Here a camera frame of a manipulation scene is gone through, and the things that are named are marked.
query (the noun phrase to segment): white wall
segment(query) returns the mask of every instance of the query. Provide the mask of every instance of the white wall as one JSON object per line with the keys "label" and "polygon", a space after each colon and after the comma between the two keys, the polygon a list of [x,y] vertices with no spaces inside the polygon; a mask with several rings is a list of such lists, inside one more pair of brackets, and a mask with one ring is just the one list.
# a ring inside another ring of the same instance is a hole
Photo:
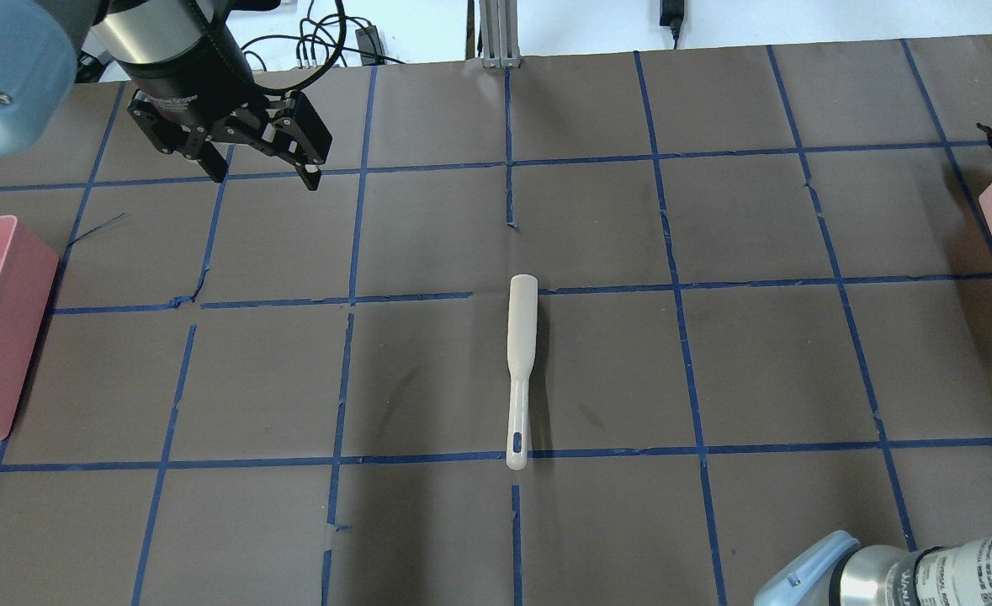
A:
{"label": "white wall", "polygon": [[[466,0],[346,0],[349,14],[376,23],[387,53],[407,62],[464,58],[465,5]],[[308,1],[300,0],[270,13],[234,13],[229,23],[238,43],[296,34],[307,8]],[[312,14],[318,19],[331,12],[332,0],[317,0]],[[660,0],[518,0],[519,45],[524,55],[669,49],[671,37],[658,26],[659,18]],[[680,47],[968,34],[992,34],[992,0],[687,0]],[[353,28],[347,40],[354,45]],[[269,69],[296,66],[292,42],[262,42],[253,49]],[[347,61],[358,64],[356,55]]]}

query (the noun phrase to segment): blue tape grid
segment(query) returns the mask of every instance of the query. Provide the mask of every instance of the blue tape grid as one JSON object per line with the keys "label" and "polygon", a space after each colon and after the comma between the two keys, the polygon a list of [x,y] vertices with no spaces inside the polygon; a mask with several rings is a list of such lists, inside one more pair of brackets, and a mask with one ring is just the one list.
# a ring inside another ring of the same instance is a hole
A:
{"label": "blue tape grid", "polygon": [[791,109],[791,101],[788,100],[788,90],[783,84],[783,74],[780,73],[780,65],[776,61],[776,53],[772,46],[766,46],[768,60],[772,64],[772,73],[776,77],[777,88],[780,91],[780,99],[783,101],[783,110],[788,115],[788,123],[791,126],[791,135],[795,140],[795,148],[799,149],[798,159],[803,166],[803,176],[806,178],[806,187],[810,191],[810,199],[814,202],[814,211],[818,214],[818,226],[821,227],[821,238],[824,241],[825,249],[829,252],[829,262],[833,269],[833,279],[836,282],[836,290],[839,292],[839,299],[843,306],[843,315],[846,316],[846,326],[851,334],[851,342],[854,344],[854,353],[858,360],[858,369],[862,372],[862,384],[866,389],[866,399],[869,401],[869,409],[873,415],[873,422],[877,426],[877,436],[880,442],[881,454],[884,457],[884,467],[889,475],[889,483],[892,484],[892,495],[896,501],[896,510],[899,513],[900,526],[903,527],[904,537],[907,540],[907,548],[911,551],[915,549],[915,533],[910,526],[910,517],[907,515],[907,505],[903,499],[903,490],[899,487],[899,476],[897,476],[895,461],[892,458],[892,449],[889,446],[887,430],[884,429],[884,421],[878,414],[877,394],[873,390],[873,380],[869,377],[869,365],[866,364],[866,354],[862,351],[862,338],[858,335],[858,326],[854,322],[854,311],[851,311],[851,302],[846,295],[845,280],[839,260],[836,258],[836,250],[833,247],[829,233],[829,223],[825,219],[824,211],[821,207],[821,199],[818,191],[814,187],[814,180],[810,175],[810,162],[807,160],[806,152],[803,149],[803,139],[798,133],[798,125],[795,123],[795,115]]}
{"label": "blue tape grid", "polygon": [[[922,81],[922,77],[918,72],[918,67],[915,64],[915,58],[912,56],[910,51],[910,46],[907,41],[902,41],[904,54],[906,55],[907,61],[910,63],[910,68],[912,74],[914,74],[915,80],[918,82],[920,92],[924,101],[926,101],[927,110],[930,111],[931,117],[933,118],[934,126],[937,129],[940,141],[932,142],[911,142],[911,143],[896,143],[896,145],[868,145],[868,146],[803,146],[802,141],[800,141],[797,126],[795,123],[794,115],[789,106],[787,91],[785,91],[782,76],[780,73],[779,66],[776,62],[775,54],[773,54],[772,48],[767,47],[770,62],[772,63],[773,73],[775,73],[777,80],[777,87],[780,89],[781,99],[784,103],[785,111],[788,114],[788,123],[791,126],[792,134],[796,146],[794,148],[777,148],[777,149],[757,149],[757,150],[715,150],[715,151],[703,151],[703,152],[685,152],[685,153],[660,153],[657,149],[656,133],[655,127],[653,126],[653,115],[652,108],[650,107],[649,92],[647,92],[647,87],[645,83],[645,73],[641,65],[640,55],[634,53],[634,64],[635,69],[637,69],[639,84],[642,93],[642,103],[645,107],[646,116],[646,126],[649,128],[650,134],[650,154],[638,154],[638,155],[616,155],[615,157],[565,157],[565,158],[537,158],[537,160],[522,160],[515,161],[512,157],[512,127],[511,127],[511,111],[512,111],[512,97],[511,97],[511,72],[506,70],[504,72],[504,120],[506,120],[506,160],[503,162],[462,162],[462,164],[438,164],[438,165],[420,165],[420,166],[398,166],[398,167],[380,167],[380,168],[368,168],[368,152],[369,152],[369,141],[371,141],[371,125],[372,125],[372,112],[373,112],[373,99],[375,95],[375,84],[377,77],[377,68],[372,70],[371,80],[369,80],[369,98],[368,98],[368,108],[366,108],[365,114],[365,130],[364,130],[364,141],[362,148],[362,161],[361,166],[356,169],[331,169],[326,170],[324,173],[329,176],[333,175],[358,175],[358,202],[357,202],[357,214],[354,218],[354,232],[353,232],[353,254],[351,254],[350,261],[350,290],[349,295],[344,296],[344,298],[329,298],[323,300],[227,300],[226,302],[212,302],[202,304],[203,308],[239,308],[239,307],[257,307],[257,306],[323,306],[323,304],[348,304],[349,306],[355,306],[356,304],[365,303],[380,303],[380,302],[396,302],[397,300],[454,300],[454,299],[465,299],[472,296],[472,292],[443,292],[443,293],[423,293],[423,295],[376,295],[376,296],[357,296],[357,264],[358,264],[358,250],[360,249],[360,238],[361,238],[361,226],[363,220],[363,208],[364,208],[364,191],[365,191],[365,180],[368,173],[402,173],[402,172],[427,172],[427,170],[459,170],[459,169],[477,169],[477,168],[489,168],[496,166],[504,166],[507,170],[507,224],[509,226],[516,226],[514,221],[514,197],[512,197],[512,168],[515,165],[520,166],[544,166],[544,165],[562,165],[562,164],[591,164],[592,162],[653,162],[654,174],[656,178],[657,196],[658,202],[660,202],[660,218],[662,229],[664,229],[665,235],[665,245],[666,252],[668,254],[669,270],[671,273],[672,281],[671,284],[637,284],[637,286],[613,286],[613,287],[587,287],[587,288],[561,288],[556,290],[544,290],[539,291],[540,295],[589,295],[589,293],[618,293],[618,292],[651,292],[651,291],[670,291],[673,293],[674,298],[676,298],[676,309],[677,309],[677,323],[679,323],[679,335],[680,342],[683,349],[683,356],[685,361],[687,361],[687,386],[691,392],[691,407],[692,407],[692,418],[694,418],[695,425],[695,444],[694,445],[682,445],[682,446],[664,446],[664,448],[652,448],[652,449],[549,449],[549,451],[531,451],[529,453],[530,457],[538,458],[592,458],[592,457],[625,457],[625,456],[697,456],[700,463],[701,469],[701,483],[703,484],[703,503],[706,508],[707,514],[707,526],[708,526],[708,539],[710,540],[710,547],[712,550],[713,559],[713,570],[716,583],[716,591],[718,591],[719,603],[721,606],[726,606],[726,594],[724,590],[723,583],[723,571],[721,566],[721,561],[719,560],[719,541],[716,537],[715,528],[715,518],[712,508],[711,500],[711,490],[710,484],[708,484],[708,455],[731,455],[731,454],[754,454],[754,453],[794,453],[794,452],[839,452],[839,451],[860,451],[860,449],[880,449],[883,452],[885,463],[889,469],[889,480],[892,483],[893,491],[896,497],[897,509],[899,510],[900,518],[902,518],[902,524],[904,526],[904,534],[906,534],[908,541],[908,548],[915,548],[914,536],[910,532],[910,521],[907,519],[906,508],[903,503],[902,491],[899,489],[899,479],[896,478],[895,468],[891,457],[892,449],[926,449],[926,448],[969,448],[969,446],[992,446],[992,438],[968,438],[968,439],[938,439],[938,440],[899,440],[892,441],[888,439],[887,434],[884,431],[883,423],[881,423],[879,418],[876,418],[876,396],[873,395],[873,383],[870,380],[868,367],[865,362],[865,356],[861,348],[861,340],[858,338],[857,325],[854,322],[853,314],[851,313],[851,308],[848,300],[846,299],[846,284],[885,284],[885,283],[904,283],[905,281],[934,281],[934,280],[968,280],[968,279],[992,279],[992,273],[990,274],[973,274],[973,275],[927,275],[927,276],[867,276],[867,277],[845,277],[842,276],[841,269],[837,258],[835,256],[835,250],[831,246],[829,232],[827,231],[827,224],[821,215],[819,221],[822,237],[824,238],[826,248],[829,250],[831,265],[833,265],[833,277],[830,279],[781,279],[781,280],[753,280],[746,281],[746,283],[681,283],[679,277],[677,277],[677,266],[676,259],[672,252],[672,242],[671,242],[671,231],[667,218],[667,200],[664,191],[664,181],[662,181],[662,176],[660,173],[660,161],[661,160],[674,160],[674,158],[688,158],[688,157],[726,157],[726,155],[735,155],[735,157],[746,157],[746,155],[767,155],[767,154],[797,154],[799,161],[803,165],[804,176],[807,179],[807,183],[811,183],[809,175],[809,166],[807,162],[807,154],[811,153],[832,153],[832,152],[870,152],[879,150],[906,150],[906,149],[942,149],[945,150],[948,160],[951,164],[954,175],[960,183],[963,189],[965,199],[968,201],[970,208],[972,208],[975,218],[978,220],[979,229],[983,232],[985,241],[990,246],[992,252],[992,239],[989,237],[988,227],[984,223],[984,219],[981,218],[980,212],[977,210],[977,205],[975,199],[973,199],[972,193],[968,184],[966,183],[964,176],[960,168],[958,168],[958,162],[954,156],[954,148],[965,148],[965,146],[985,146],[984,141],[949,141],[946,138],[945,133],[943,133],[943,128],[941,121],[938,119],[936,111],[931,103],[929,92],[927,92],[926,85]],[[162,184],[162,183],[203,183],[206,181],[203,177],[183,177],[183,178],[166,178],[166,179],[139,179],[139,180],[122,180],[122,181],[96,181],[96,173],[99,169],[99,164],[103,160],[103,151],[106,149],[107,141],[111,133],[112,127],[114,127],[114,122],[116,116],[118,116],[119,105],[121,104],[124,89],[123,86],[119,86],[118,95],[114,101],[114,107],[111,110],[110,118],[108,119],[106,130],[104,130],[103,138],[100,141],[99,150],[96,156],[96,160],[92,169],[91,175],[89,175],[88,181],[86,183],[62,183],[62,184],[50,184],[50,185],[14,185],[14,187],[0,187],[0,192],[13,192],[13,191],[35,191],[36,189],[84,189],[84,193],[81,199],[81,204],[79,210],[77,211],[77,218],[73,222],[72,234],[70,234],[70,239],[76,236],[77,231],[80,229],[81,219],[84,214],[85,208],[87,208],[88,197],[91,195],[92,189],[96,188],[121,188],[121,187],[138,187],[138,185],[148,185],[148,184]],[[230,160],[231,154],[233,154],[233,146],[229,152],[227,152],[227,161]],[[277,179],[277,178],[294,178],[293,172],[281,172],[281,173],[251,173],[251,175],[227,175],[226,180],[249,180],[249,179]],[[204,263],[202,265],[202,271],[200,271],[199,279],[197,279],[197,284],[195,291],[192,295],[183,295],[179,298],[170,300],[168,303],[160,304],[159,306],[106,306],[106,307],[76,307],[76,308],[58,308],[54,310],[55,314],[58,315],[71,315],[71,314],[95,314],[95,313],[134,313],[134,311],[164,311],[169,310],[169,308],[180,306],[184,302],[193,302],[196,296],[200,292],[200,287],[203,286],[204,276],[206,276],[208,269],[210,269],[210,261],[212,256],[212,250],[214,250],[215,244],[215,231],[218,226],[218,217],[222,206],[223,192],[225,188],[225,183],[220,184],[218,194],[215,200],[215,210],[212,214],[212,220],[210,224],[210,233],[208,234],[207,246],[204,250]],[[811,199],[814,201],[814,209],[821,214],[820,200],[814,189],[810,188]],[[64,275],[66,265],[68,264],[68,258],[70,250],[72,247],[68,248],[62,257],[60,272],[58,272],[57,279],[55,281],[55,287],[52,292],[52,306],[53,300],[57,295],[57,287],[61,283],[61,276]],[[849,329],[851,331],[852,342],[856,346],[858,362],[860,362],[860,369],[862,370],[862,379],[864,380],[867,398],[870,401],[870,407],[875,413],[875,422],[878,426],[878,436],[879,439],[876,442],[830,442],[829,444],[735,444],[735,445],[706,445],[704,441],[703,430],[701,429],[699,406],[696,394],[696,384],[694,382],[694,375],[692,374],[692,356],[691,349],[689,348],[689,342],[687,340],[687,324],[685,323],[685,316],[683,313],[682,304],[682,291],[684,290],[695,290],[695,289],[714,289],[714,288],[771,288],[771,287],[799,287],[799,286],[835,286],[839,292],[841,292],[841,303],[843,308],[845,308],[846,319],[848,319]],[[99,461],[99,463],[87,463],[87,464],[11,464],[6,465],[3,463],[4,454],[6,454],[6,449],[8,446],[8,440],[4,440],[0,444],[0,473],[9,472],[39,472],[39,471],[88,471],[88,470],[121,470],[121,469],[156,469],[156,490],[153,492],[152,503],[149,510],[149,520],[146,526],[146,536],[145,544],[143,544],[141,549],[141,563],[138,565],[137,577],[135,577],[134,584],[134,595],[133,603],[138,603],[141,597],[141,584],[143,579],[143,574],[145,574],[146,569],[146,559],[148,559],[148,553],[153,538],[154,532],[154,521],[156,521],[157,505],[160,502],[162,495],[162,481],[164,481],[165,473],[168,469],[218,469],[218,468],[248,468],[248,467],[293,467],[293,465],[329,465],[331,467],[331,485],[329,490],[329,502],[327,503],[327,522],[329,524],[335,523],[335,514],[337,514],[337,493],[338,493],[338,476],[342,465],[409,465],[409,464],[437,464],[437,463],[450,463],[450,461],[473,461],[473,460],[503,460],[504,453],[502,451],[480,451],[480,452],[460,452],[460,453],[438,453],[438,454],[426,454],[426,455],[408,455],[408,456],[342,456],[342,430],[345,427],[345,415],[346,415],[346,394],[348,391],[348,376],[349,376],[349,359],[350,359],[350,346],[351,338],[353,338],[353,324],[354,315],[349,314],[347,329],[346,329],[346,344],[344,346],[344,359],[342,360],[342,383],[341,388],[339,388],[339,409],[338,409],[338,419],[337,419],[337,432],[335,433],[335,449],[334,455],[331,457],[297,457],[297,458],[268,458],[267,460],[169,460],[169,449],[172,443],[173,429],[175,428],[177,415],[178,415],[178,403],[180,402],[181,395],[183,394],[185,375],[188,369],[189,356],[192,353],[193,342],[195,339],[196,326],[191,326],[189,328],[189,335],[187,346],[185,346],[185,354],[183,355],[183,367],[179,372],[179,380],[177,387],[177,394],[175,398],[175,403],[173,403],[172,414],[170,414],[170,419],[167,427],[166,438],[164,438],[164,449],[162,449],[162,457],[158,461]],[[522,510],[520,510],[520,488],[517,484],[512,486],[512,513],[514,513],[514,524],[512,525],[512,548],[514,548],[514,596],[515,604],[520,605],[523,602],[523,579],[522,579],[522,529],[520,529],[520,522],[522,522]],[[323,583],[322,583],[322,595],[321,603],[326,603],[327,591],[330,587],[330,576],[331,576],[331,566],[332,566],[332,553],[327,551],[324,553],[323,560]]]}
{"label": "blue tape grid", "polygon": [[671,226],[668,222],[668,202],[664,191],[664,176],[660,172],[660,150],[656,145],[656,128],[653,124],[653,108],[649,103],[649,88],[645,84],[645,70],[641,66],[641,54],[634,51],[634,69],[638,72],[638,85],[641,87],[641,100],[645,107],[645,123],[649,128],[649,147],[653,152],[653,174],[656,178],[656,197],[660,202],[660,225],[664,230],[664,247],[668,254],[668,269],[671,273],[672,292],[676,298],[676,319],[679,323],[679,342],[682,346],[683,367],[687,369],[687,390],[691,402],[691,417],[694,419],[694,442],[697,448],[701,475],[701,498],[708,530],[708,548],[712,552],[712,571],[716,583],[716,598],[719,606],[727,606],[727,592],[724,589],[724,571],[719,559],[719,538],[716,536],[716,515],[712,507],[712,486],[708,480],[708,450],[701,427],[701,411],[698,405],[697,383],[694,379],[694,361],[691,356],[691,343],[687,335],[687,313],[683,307],[683,293],[679,280],[679,266],[671,245]]}
{"label": "blue tape grid", "polygon": [[137,578],[133,582],[133,599],[130,603],[137,606],[141,603],[141,590],[145,584],[145,569],[148,566],[148,555],[152,548],[152,538],[156,533],[156,516],[158,503],[162,499],[162,483],[166,480],[167,463],[170,460],[170,446],[173,445],[173,431],[178,425],[178,403],[185,392],[185,377],[188,376],[188,361],[193,354],[193,342],[196,338],[196,325],[189,325],[188,337],[185,338],[185,353],[181,356],[181,369],[178,371],[178,386],[173,392],[173,406],[170,407],[170,418],[166,426],[166,438],[162,439],[162,455],[158,461],[156,488],[152,491],[152,502],[148,509],[148,523],[145,525],[145,540],[141,544],[141,559],[137,563]]}
{"label": "blue tape grid", "polygon": [[[81,204],[77,207],[77,217],[73,219],[72,229],[69,231],[68,242],[73,242],[73,239],[77,238],[77,233],[80,231],[81,219],[84,216],[84,210],[88,207],[88,196],[92,194],[92,183],[95,183],[95,177],[99,173],[99,165],[103,162],[103,153],[107,150],[107,140],[110,138],[110,131],[114,129],[114,121],[118,119],[118,110],[122,104],[122,97],[125,93],[125,83],[119,82],[118,92],[114,95],[114,106],[111,107],[110,116],[107,118],[107,125],[103,128],[103,135],[99,138],[99,149],[96,152],[95,162],[92,162],[92,170],[88,174],[88,180],[83,184],[84,195],[81,196]],[[66,246],[65,252],[61,256],[61,261],[58,263],[58,271],[54,276],[54,284],[50,287],[50,295],[48,298],[48,307],[53,307],[55,300],[58,296],[58,288],[61,286],[61,277],[66,272],[67,265],[69,264],[69,253],[72,250],[72,244]],[[40,331],[40,338],[43,337],[45,331]],[[6,458],[6,449],[10,444],[10,439],[5,438],[0,443],[0,472],[1,467],[3,467],[3,458]]]}

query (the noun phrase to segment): black cable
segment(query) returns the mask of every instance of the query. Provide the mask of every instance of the black cable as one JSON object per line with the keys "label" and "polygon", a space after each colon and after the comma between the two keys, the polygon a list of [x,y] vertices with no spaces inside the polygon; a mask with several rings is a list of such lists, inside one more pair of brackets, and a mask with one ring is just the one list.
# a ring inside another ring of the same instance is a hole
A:
{"label": "black cable", "polygon": [[[338,15],[327,15],[327,17],[335,17],[335,19],[337,19]],[[312,27],[314,27],[314,30],[315,30],[314,32],[312,32],[312,35],[314,35],[314,37],[316,37],[316,39],[318,39],[320,41],[323,40],[322,38],[319,37],[319,35],[316,35],[316,32],[319,31],[319,32],[322,32],[323,34],[327,34],[327,38],[334,40],[334,35],[331,35],[331,31],[329,29],[327,29],[327,27],[324,26],[324,24],[323,24],[324,20],[327,20],[327,17],[324,17],[324,19],[320,20],[319,23],[315,22],[315,20],[308,19],[308,17],[304,17],[299,22],[297,22],[297,35],[300,35],[300,37],[305,38],[307,36],[307,34],[305,34],[305,24],[306,23],[311,23],[312,24]],[[297,41],[297,45],[303,45],[303,44],[304,44],[304,41],[303,40]],[[326,47],[324,47],[324,57],[323,57],[323,61],[324,62],[327,61],[327,57],[329,55],[330,55],[330,51],[327,51]],[[312,46],[312,59],[315,60],[315,58],[316,58],[316,46],[313,45]],[[342,56],[341,58],[342,58],[342,66],[349,66],[346,63],[346,57],[345,56]]]}
{"label": "black cable", "polygon": [[[312,4],[315,3],[316,0],[310,0],[310,10],[312,9]],[[208,23],[208,19],[204,16],[204,13],[200,11],[200,7],[196,3],[196,0],[185,0],[185,5],[187,5],[189,12],[196,19],[196,23],[199,24],[200,29],[204,31],[204,35],[206,35],[208,40],[211,41],[212,49],[215,49],[216,53],[219,53],[219,57],[221,57],[222,61],[226,63],[231,72],[234,72],[234,76],[238,77],[238,80],[241,80],[246,85],[249,85],[250,88],[256,89],[256,91],[260,93],[264,93],[264,95],[284,95],[284,93],[294,91],[295,89],[300,90],[302,88],[307,88],[307,86],[310,86],[312,83],[319,80],[324,73],[329,72],[331,65],[334,65],[334,62],[338,61],[338,57],[342,56],[342,48],[346,46],[346,8],[342,6],[342,0],[335,0],[335,10],[337,10],[337,15],[339,18],[338,39],[335,41],[334,49],[331,51],[331,59],[324,62],[324,64],[320,66],[316,72],[312,73],[311,76],[293,86],[287,86],[286,88],[268,88],[268,86],[254,82],[248,74],[235,72],[237,68],[234,65],[234,62],[231,61],[229,56],[227,56],[226,50],[223,49],[223,45],[220,45],[218,35],[211,30],[211,24]]]}
{"label": "black cable", "polygon": [[254,53],[254,51],[252,51],[252,50],[246,50],[246,51],[243,51],[243,53],[241,53],[241,54],[242,54],[242,56],[245,56],[245,57],[249,57],[249,55],[252,55],[253,57],[256,57],[257,58],[257,61],[260,61],[260,68],[263,69],[265,72],[268,71],[268,64],[265,64],[264,59],[261,58],[261,56],[258,55],[257,53]]}
{"label": "black cable", "polygon": [[[306,16],[304,19],[302,19],[302,23],[304,23],[304,22],[312,23],[317,28],[326,30],[326,24],[334,23],[334,20],[337,20],[337,19],[339,19],[338,15],[331,14],[331,15],[327,15],[326,17],[323,17],[323,19],[320,19],[320,22],[317,23],[317,22],[314,22],[314,20],[310,19],[310,17],[307,17]],[[376,45],[376,39],[373,38],[372,31],[371,31],[371,29],[369,29],[369,28],[372,28],[373,27],[371,20],[366,19],[365,17],[353,17],[353,16],[347,16],[346,17],[346,20],[348,20],[348,22],[350,22],[350,23],[356,24],[356,26],[358,26],[359,28],[361,28],[362,31],[364,31],[365,37],[366,38],[369,38],[369,44],[372,45],[372,49],[373,49],[373,52],[374,53],[368,53],[368,54],[366,54],[366,56],[372,56],[372,57],[376,57],[376,58],[384,58],[384,55],[375,53],[375,51],[376,51],[376,49],[378,49],[379,45]],[[345,59],[342,59],[342,64],[343,65],[346,65]]]}
{"label": "black cable", "polygon": [[[328,45],[326,42],[317,41],[316,43],[318,45],[331,46]],[[400,59],[396,59],[394,57],[388,57],[387,55],[381,55],[380,53],[369,53],[369,51],[367,50],[350,49],[349,46],[344,46],[342,48],[342,51],[344,51],[344,53],[357,53],[359,55],[365,57],[372,57],[374,59],[383,59],[383,61],[391,61],[392,64],[406,65],[406,61],[400,61]]]}
{"label": "black cable", "polygon": [[[304,39],[305,40],[311,40],[311,38],[308,37],[308,35],[305,35]],[[248,49],[249,46],[255,45],[257,42],[264,42],[264,40],[302,40],[302,37],[300,37],[300,35],[289,35],[289,34],[268,34],[268,35],[261,35],[261,37],[253,38],[252,40],[246,42],[245,45],[243,45],[241,47],[241,49],[244,51],[244,50]],[[326,43],[326,42],[319,42],[319,41],[317,41],[316,43],[318,45],[331,46],[331,45],[329,45],[329,43]],[[377,53],[369,53],[368,51],[360,50],[360,49],[350,49],[349,46],[343,47],[342,48],[342,51],[346,51],[346,53],[357,53],[359,55],[364,55],[366,57],[373,57],[373,58],[377,58],[377,59],[384,59],[384,61],[395,62],[395,64],[399,64],[399,65],[405,65],[406,64],[406,61],[399,61],[399,59],[396,59],[394,57],[388,57],[387,55],[381,55],[381,54],[377,54]]]}

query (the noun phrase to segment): sticker label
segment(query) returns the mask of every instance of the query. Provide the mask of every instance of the sticker label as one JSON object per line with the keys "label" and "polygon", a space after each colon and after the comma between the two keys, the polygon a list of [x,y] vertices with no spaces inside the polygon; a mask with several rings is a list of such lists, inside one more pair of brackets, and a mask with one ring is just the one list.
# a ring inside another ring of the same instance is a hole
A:
{"label": "sticker label", "polygon": [[178,112],[185,111],[188,109],[188,105],[199,98],[199,95],[191,95],[188,97],[170,97],[170,99],[158,99],[156,97],[148,97],[158,108],[162,111]]}
{"label": "sticker label", "polygon": [[915,574],[921,606],[992,606],[992,537],[931,552]]}

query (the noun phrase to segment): wire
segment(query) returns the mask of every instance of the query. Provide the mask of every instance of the wire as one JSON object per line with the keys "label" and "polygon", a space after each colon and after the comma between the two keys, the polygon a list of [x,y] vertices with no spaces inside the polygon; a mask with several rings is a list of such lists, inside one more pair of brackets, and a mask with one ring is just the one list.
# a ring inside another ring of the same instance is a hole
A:
{"label": "wire", "polygon": [[268,71],[268,64],[265,64],[264,59],[262,59],[260,57],[260,55],[258,55],[257,53],[254,53],[254,51],[252,51],[252,50],[246,50],[245,53],[242,53],[242,54],[245,57],[249,57],[249,55],[252,55],[253,57],[256,57],[257,58],[257,61],[260,61],[260,68],[263,69],[265,72]]}
{"label": "wire", "polygon": [[[301,19],[300,22],[297,24],[297,30],[298,30],[297,31],[297,34],[303,35],[303,37],[304,37],[304,35],[305,35],[305,24],[308,23],[308,24],[312,24],[312,26],[315,27],[315,30],[316,31],[321,31],[321,32],[324,32],[324,34],[327,34],[327,38],[329,38],[329,39],[330,38],[333,38],[331,36],[331,34],[330,34],[330,31],[327,30],[327,27],[329,27],[330,24],[334,24],[337,20],[338,20],[339,23],[341,23],[342,22],[341,21],[342,17],[333,13],[333,14],[324,16],[323,19],[320,19],[319,22],[316,22],[314,19],[311,18],[311,11],[312,11],[312,7],[314,7],[314,2],[315,2],[315,0],[314,1],[310,1],[310,6],[308,7],[308,12],[306,13],[306,16],[304,16],[304,18]],[[371,29],[373,27],[372,20],[366,19],[365,17],[353,17],[353,16],[349,16],[349,15],[346,16],[346,20],[348,20],[348,22],[350,22],[350,23],[356,24],[356,26],[358,26],[361,29],[361,31],[364,32],[365,37],[368,37],[369,38],[369,44],[372,45],[372,51],[371,51],[371,53],[368,53],[366,56],[372,56],[372,57],[376,57],[376,58],[384,58],[384,55],[381,55],[381,54],[378,54],[377,53],[377,49],[379,49],[379,45],[376,45],[376,38],[374,38],[373,37],[373,34],[372,34],[372,29]],[[344,47],[344,49],[342,49],[342,50],[343,51],[348,51],[349,49],[346,49],[346,47]],[[347,65],[346,58],[345,57],[342,58],[342,65],[343,66],[346,66]]]}
{"label": "wire", "polygon": [[[310,0],[310,11],[312,10],[312,4],[315,4],[316,0]],[[212,31],[211,24],[208,23],[208,19],[204,16],[204,13],[200,11],[199,5],[196,0],[185,0],[185,5],[187,5],[189,12],[196,19],[196,23],[199,24],[200,29],[204,31],[204,35],[210,40],[212,49],[215,49],[216,53],[219,53],[219,57],[223,59],[223,62],[230,67],[231,72],[234,72],[234,76],[238,77],[250,88],[256,89],[264,95],[284,95],[287,92],[294,91],[295,89],[307,88],[315,81],[319,80],[324,73],[329,72],[331,65],[334,65],[335,61],[338,61],[338,57],[342,56],[342,48],[346,46],[346,8],[342,6],[342,0],[335,0],[335,11],[337,11],[338,16],[338,39],[335,40],[335,45],[331,50],[331,57],[329,61],[324,61],[324,64],[320,66],[311,76],[306,79],[296,83],[293,86],[287,86],[286,88],[268,88],[262,84],[257,84],[246,74],[241,74],[236,71],[236,66],[234,62],[231,61],[230,57],[227,56],[226,50],[224,50],[223,45],[220,43],[219,35]]]}
{"label": "wire", "polygon": [[[326,42],[321,42],[321,41],[317,41],[316,45],[331,46],[328,45]],[[380,53],[369,53],[368,50],[350,49],[349,46],[345,46],[342,48],[342,51],[346,51],[346,53],[357,53],[361,56],[372,57],[374,59],[383,59],[383,61],[391,61],[392,64],[406,65],[406,61],[400,61],[400,59],[396,59],[394,57],[388,57],[387,55],[381,55]]]}
{"label": "wire", "polygon": [[[329,15],[329,16],[330,17],[335,17],[335,19],[337,19],[337,17],[338,17],[338,15]],[[322,21],[320,23],[317,23],[317,22],[315,22],[315,20],[308,19],[308,17],[303,17],[299,22],[297,22],[297,35],[299,35],[300,37],[305,38],[307,36],[307,34],[305,34],[305,24],[306,23],[310,23],[310,24],[312,24],[312,26],[315,27],[315,31],[312,32],[311,35],[314,35],[314,37],[316,39],[321,40],[321,41],[323,40],[322,38],[319,37],[319,35],[317,35],[317,32],[320,32],[320,34],[326,34],[327,35],[327,38],[329,38],[331,40],[334,40],[335,39],[334,35],[331,35],[331,31],[329,29],[327,29],[326,26],[324,26],[324,24],[323,24]],[[304,40],[297,41],[297,45],[298,46],[301,46],[304,43],[305,43]],[[312,61],[315,61],[316,60],[316,46],[315,45],[312,45],[311,46],[311,49],[312,49]],[[323,61],[326,62],[327,61],[327,57],[329,57],[329,56],[330,56],[330,51],[328,51],[327,48],[324,47]],[[347,64],[346,64],[346,57],[341,57],[341,58],[342,58],[342,66],[347,66]]]}
{"label": "wire", "polygon": [[[323,42],[320,40],[313,40],[309,35],[304,35],[304,37],[302,37],[302,35],[268,34],[268,35],[261,35],[261,37],[253,38],[252,40],[246,42],[245,45],[241,46],[241,50],[242,51],[248,50],[249,46],[255,45],[257,42],[264,42],[264,40],[296,40],[299,42],[307,40],[309,42],[315,43],[315,45],[332,46],[330,45],[330,43],[327,42]],[[400,65],[405,65],[406,62],[406,61],[399,61],[399,59],[396,59],[394,57],[388,57],[387,55],[369,53],[369,51],[367,50],[351,49],[351,47],[349,46],[343,47],[342,51],[346,51],[346,53],[357,53],[359,55],[364,55],[366,57],[384,59],[384,61],[391,61],[394,62],[395,64],[400,64]]]}

